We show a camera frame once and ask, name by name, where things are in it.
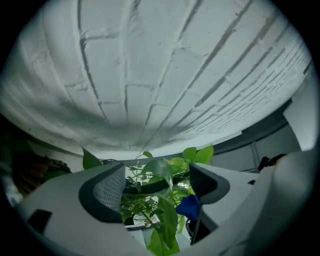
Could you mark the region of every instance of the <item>white painted brick wall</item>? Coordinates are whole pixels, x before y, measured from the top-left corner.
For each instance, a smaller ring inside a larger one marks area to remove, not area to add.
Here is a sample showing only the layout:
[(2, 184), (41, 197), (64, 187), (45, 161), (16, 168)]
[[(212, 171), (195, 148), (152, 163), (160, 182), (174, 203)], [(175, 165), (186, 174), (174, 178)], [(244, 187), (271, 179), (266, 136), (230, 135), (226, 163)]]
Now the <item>white painted brick wall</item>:
[(167, 155), (257, 123), (310, 61), (264, 0), (56, 0), (21, 32), (0, 111), (74, 153)]

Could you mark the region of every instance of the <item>blue object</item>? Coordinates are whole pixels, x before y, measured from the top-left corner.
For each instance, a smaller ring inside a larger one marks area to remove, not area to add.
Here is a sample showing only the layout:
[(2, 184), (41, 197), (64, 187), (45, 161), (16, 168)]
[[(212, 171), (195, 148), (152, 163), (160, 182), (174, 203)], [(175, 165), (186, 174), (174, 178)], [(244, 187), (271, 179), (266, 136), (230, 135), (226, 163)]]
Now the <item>blue object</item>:
[(199, 217), (200, 201), (196, 195), (192, 194), (183, 197), (181, 203), (175, 208), (177, 214), (186, 216), (190, 221), (195, 221)]

